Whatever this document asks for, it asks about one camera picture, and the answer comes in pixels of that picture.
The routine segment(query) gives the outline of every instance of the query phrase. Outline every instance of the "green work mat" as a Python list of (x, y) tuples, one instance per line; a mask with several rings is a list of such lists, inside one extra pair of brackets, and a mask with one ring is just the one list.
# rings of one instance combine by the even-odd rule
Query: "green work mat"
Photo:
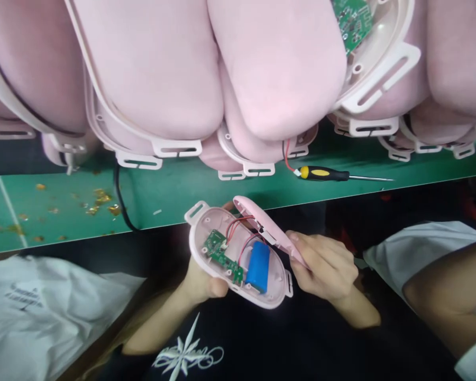
[[(395, 181), (309, 182), (294, 176), (281, 162), (271, 177), (221, 181), (198, 158), (181, 158), (166, 159), (158, 171), (122, 168), (121, 189), (132, 222), (154, 228), (183, 222), (184, 214), (200, 200), (221, 206), (242, 195), (269, 209), (476, 176), (476, 154), (455, 160), (443, 150), (413, 155), (411, 162), (403, 163), (390, 160), (376, 138), (347, 138), (328, 126), (321, 128), (309, 156), (290, 163)], [(112, 157), (93, 160), (72, 176), (0, 176), (0, 251), (128, 231), (122, 216), (108, 210), (116, 203), (112, 180)], [(39, 190), (37, 184), (45, 189)], [(112, 199), (91, 215), (87, 212), (95, 204), (96, 189)]]

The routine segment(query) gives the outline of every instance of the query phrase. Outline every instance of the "left hand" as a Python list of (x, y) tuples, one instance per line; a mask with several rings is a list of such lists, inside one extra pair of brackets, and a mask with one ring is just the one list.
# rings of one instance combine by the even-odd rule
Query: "left hand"
[(199, 304), (209, 298), (226, 296), (228, 286), (225, 280), (208, 275), (191, 256), (187, 274), (178, 289), (189, 303)]

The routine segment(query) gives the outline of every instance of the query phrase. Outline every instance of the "electrical cable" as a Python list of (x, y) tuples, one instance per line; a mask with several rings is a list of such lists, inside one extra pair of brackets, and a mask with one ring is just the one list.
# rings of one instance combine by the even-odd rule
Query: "electrical cable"
[(115, 168), (113, 170), (113, 186), (115, 189), (116, 197), (118, 198), (118, 205), (120, 206), (120, 210), (122, 211), (122, 217), (125, 221), (125, 224), (133, 232), (145, 234), (145, 231), (140, 230), (133, 225), (131, 219), (129, 218), (129, 215), (127, 214), (127, 208), (123, 203), (122, 191), (120, 190), (120, 164), (118, 164), (118, 162), (115, 163)]
[(249, 239), (247, 239), (247, 241), (245, 242), (245, 245), (243, 245), (242, 251), (240, 252), (240, 256), (238, 257), (238, 266), (240, 265), (240, 261), (242, 260), (242, 255), (243, 255), (243, 252), (245, 251), (245, 248), (250, 243), (250, 241), (252, 241), (255, 237), (261, 237), (264, 244), (266, 244), (266, 241), (264, 240), (264, 237), (261, 234), (255, 233), (255, 234), (251, 235), (249, 237)]
[(248, 219), (253, 219), (254, 217), (253, 216), (247, 216), (247, 217), (240, 217), (240, 218), (237, 218), (236, 220), (233, 220), (231, 221), (231, 223), (227, 226), (227, 229), (226, 229), (226, 240), (229, 242), (234, 234), (234, 231), (236, 230), (236, 228), (238, 227), (239, 224), (236, 224), (232, 230), (231, 230), (231, 234), (229, 234), (229, 231), (231, 229), (231, 227), (233, 226), (233, 224), (235, 224), (236, 222), (239, 222), (239, 221), (243, 221), (243, 220), (248, 220)]
[(295, 169), (289, 165), (289, 162), (287, 160), (287, 155), (289, 153), (289, 144), (291, 143), (290, 140), (287, 141), (287, 145), (286, 145), (286, 150), (284, 151), (284, 141), (282, 141), (282, 153), (284, 155), (284, 161), (286, 162), (286, 167), (291, 171), (291, 172), (294, 172)]

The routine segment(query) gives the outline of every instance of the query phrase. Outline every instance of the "blue battery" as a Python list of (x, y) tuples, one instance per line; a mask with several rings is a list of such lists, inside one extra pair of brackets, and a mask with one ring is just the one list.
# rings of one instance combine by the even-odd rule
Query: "blue battery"
[(270, 266), (270, 248), (263, 242), (254, 242), (250, 254), (249, 271), (245, 283), (264, 294), (268, 288), (268, 267)]

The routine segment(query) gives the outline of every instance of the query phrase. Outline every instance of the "white cloth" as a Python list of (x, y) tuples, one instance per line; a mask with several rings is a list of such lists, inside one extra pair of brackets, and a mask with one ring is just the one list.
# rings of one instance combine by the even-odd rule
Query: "white cloth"
[[(413, 275), (475, 242), (476, 230), (460, 221), (429, 222), (399, 231), (367, 250), (363, 258), (405, 301), (402, 287)], [(462, 356), (455, 371), (465, 381), (476, 381), (476, 345)]]
[(56, 258), (0, 261), (0, 381), (57, 379), (144, 281)]

